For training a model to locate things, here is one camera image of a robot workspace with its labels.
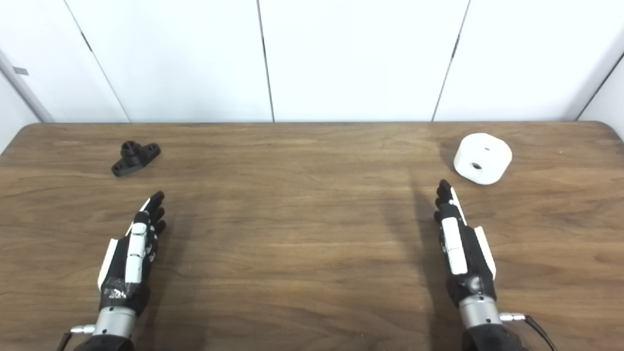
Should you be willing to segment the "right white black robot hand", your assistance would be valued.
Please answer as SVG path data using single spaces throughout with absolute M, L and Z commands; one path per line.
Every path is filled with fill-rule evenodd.
M 446 289 L 455 306 L 473 295 L 497 299 L 496 266 L 484 229 L 471 227 L 462 211 L 455 189 L 442 179 L 436 190 L 434 220 L 447 261 Z

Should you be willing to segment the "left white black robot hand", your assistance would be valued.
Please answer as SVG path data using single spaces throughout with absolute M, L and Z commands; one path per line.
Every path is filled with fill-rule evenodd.
M 121 238 L 112 238 L 97 279 L 99 310 L 128 308 L 141 316 L 150 300 L 149 277 L 166 222 L 165 194 L 149 197 Z

